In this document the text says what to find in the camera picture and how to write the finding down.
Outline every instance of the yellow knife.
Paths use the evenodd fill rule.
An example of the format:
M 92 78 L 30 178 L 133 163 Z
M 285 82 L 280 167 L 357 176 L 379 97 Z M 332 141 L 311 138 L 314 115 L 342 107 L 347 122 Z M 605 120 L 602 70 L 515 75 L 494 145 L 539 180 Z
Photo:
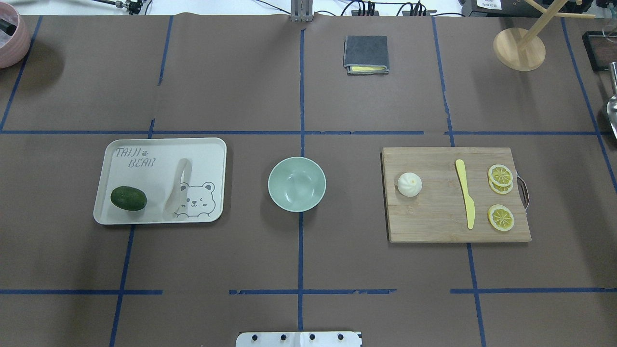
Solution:
M 463 199 L 465 200 L 465 213 L 467 214 L 467 229 L 473 229 L 473 222 L 476 221 L 476 204 L 473 202 L 471 196 L 469 196 L 469 190 L 467 190 L 467 172 L 465 171 L 465 162 L 461 159 L 457 159 L 455 162 L 457 167 L 458 180 L 461 182 L 461 189 L 463 190 Z

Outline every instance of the gray cloth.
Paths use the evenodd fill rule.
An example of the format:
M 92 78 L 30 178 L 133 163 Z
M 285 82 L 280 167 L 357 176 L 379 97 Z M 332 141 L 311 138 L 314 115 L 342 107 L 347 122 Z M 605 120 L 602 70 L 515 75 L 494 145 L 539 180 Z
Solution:
M 347 36 L 343 66 L 351 75 L 389 73 L 390 62 L 387 54 L 387 36 Z M 382 70 L 352 71 L 353 66 L 383 68 Z

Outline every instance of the cartoon bear face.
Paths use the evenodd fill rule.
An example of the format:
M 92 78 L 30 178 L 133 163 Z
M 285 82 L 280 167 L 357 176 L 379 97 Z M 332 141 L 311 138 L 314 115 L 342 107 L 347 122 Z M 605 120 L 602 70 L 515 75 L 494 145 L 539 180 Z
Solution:
M 217 204 L 214 202 L 214 183 L 205 182 L 201 186 L 191 186 L 186 182 L 180 183 L 182 200 L 176 218 L 185 215 L 186 217 L 199 217 L 202 214 L 210 216 Z

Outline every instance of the round wooden base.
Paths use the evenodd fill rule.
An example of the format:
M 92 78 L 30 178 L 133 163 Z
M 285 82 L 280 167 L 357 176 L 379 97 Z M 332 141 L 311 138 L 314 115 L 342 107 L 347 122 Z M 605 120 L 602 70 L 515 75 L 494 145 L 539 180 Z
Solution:
M 521 41 L 527 30 L 522 28 L 506 29 L 493 40 L 493 50 L 497 58 L 507 67 L 518 71 L 531 71 L 542 65 L 546 56 L 546 48 L 539 37 L 534 37 L 525 49 L 519 50 L 517 43 Z

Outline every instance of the wooden stand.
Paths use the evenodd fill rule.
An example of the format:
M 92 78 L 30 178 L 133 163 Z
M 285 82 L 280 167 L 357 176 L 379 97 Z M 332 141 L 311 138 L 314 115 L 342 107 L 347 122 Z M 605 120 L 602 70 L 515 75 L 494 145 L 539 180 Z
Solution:
M 525 0 L 526 3 L 543 12 L 543 14 L 529 31 L 522 28 L 509 28 L 495 36 L 493 50 L 499 61 L 507 67 L 518 71 L 537 69 L 542 65 L 546 56 L 544 43 L 537 35 L 553 17 L 595 18 L 594 15 L 587 14 L 558 13 L 567 1 L 555 0 L 545 10 L 533 0 Z M 577 0 L 576 3 L 580 5 L 581 0 Z

